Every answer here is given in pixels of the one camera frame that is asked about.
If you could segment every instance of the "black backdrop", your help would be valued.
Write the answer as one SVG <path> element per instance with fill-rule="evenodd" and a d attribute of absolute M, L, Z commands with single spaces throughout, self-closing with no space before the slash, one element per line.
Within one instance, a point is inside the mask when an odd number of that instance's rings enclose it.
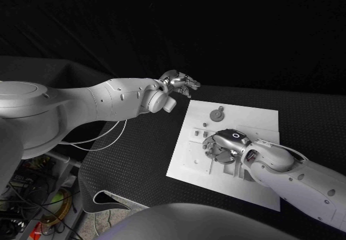
<path fill-rule="evenodd" d="M 177 69 L 206 85 L 345 94 L 343 1 L 111 2 L 3 2 L 0 54 L 115 77 Z"/>

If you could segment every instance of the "robotic hand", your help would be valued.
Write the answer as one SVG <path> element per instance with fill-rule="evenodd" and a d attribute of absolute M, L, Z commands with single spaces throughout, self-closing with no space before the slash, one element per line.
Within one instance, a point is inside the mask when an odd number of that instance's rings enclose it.
<path fill-rule="evenodd" d="M 241 161 L 241 167 L 262 186 L 310 217 L 346 232 L 346 176 L 288 147 L 262 139 L 251 142 L 235 129 L 218 131 L 202 145 L 215 162 Z M 296 159 L 285 149 L 303 159 Z"/>
<path fill-rule="evenodd" d="M 71 130 L 94 121 L 123 121 L 140 114 L 170 112 L 179 92 L 200 83 L 176 70 L 160 79 L 114 78 L 92 87 L 55 89 L 38 83 L 0 82 L 0 191 L 20 159 L 45 154 Z"/>

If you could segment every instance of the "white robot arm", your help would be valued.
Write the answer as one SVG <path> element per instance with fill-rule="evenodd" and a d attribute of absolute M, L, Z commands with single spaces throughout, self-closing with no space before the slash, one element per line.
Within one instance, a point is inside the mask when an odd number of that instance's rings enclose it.
<path fill-rule="evenodd" d="M 79 125 L 123 121 L 140 114 L 170 112 L 174 91 L 190 97 L 200 83 L 176 70 L 160 79 L 115 78 L 101 84 L 55 89 L 23 81 L 0 82 L 0 191 L 20 159 L 45 154 Z"/>
<path fill-rule="evenodd" d="M 310 217 L 346 232 L 346 176 L 311 162 L 293 149 L 258 139 L 251 142 L 235 129 L 203 141 L 206 156 L 221 164 L 241 161 L 254 180 Z M 301 156 L 296 159 L 290 152 Z"/>

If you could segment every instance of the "black table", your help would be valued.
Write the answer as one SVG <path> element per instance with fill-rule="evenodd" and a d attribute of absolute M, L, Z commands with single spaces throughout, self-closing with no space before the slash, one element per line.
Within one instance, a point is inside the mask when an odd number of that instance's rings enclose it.
<path fill-rule="evenodd" d="M 345 239 L 342 231 L 310 218 L 284 200 L 277 212 L 166 176 L 190 102 L 177 93 L 172 97 L 177 101 L 172 113 L 162 110 L 130 119 L 118 142 L 88 153 L 79 170 L 84 209 L 98 212 L 114 207 L 92 202 L 95 194 L 107 190 L 149 207 L 195 203 L 226 209 L 300 239 Z M 345 96 L 203 85 L 192 93 L 192 100 L 278 110 L 281 144 L 346 175 Z M 112 122 L 105 124 L 102 133 L 112 125 Z M 111 143 L 121 129 L 123 123 L 95 141 L 92 148 Z"/>

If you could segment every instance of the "white board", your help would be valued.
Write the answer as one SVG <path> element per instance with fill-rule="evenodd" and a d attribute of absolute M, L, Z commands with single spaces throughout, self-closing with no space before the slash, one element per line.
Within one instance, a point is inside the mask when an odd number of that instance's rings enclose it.
<path fill-rule="evenodd" d="M 213 122 L 209 114 L 219 106 L 225 118 Z M 239 130 L 252 141 L 261 138 L 280 143 L 278 111 L 192 100 L 166 176 L 280 211 L 280 196 L 252 180 L 241 163 L 222 165 L 205 156 L 203 133 L 209 137 L 224 129 Z"/>

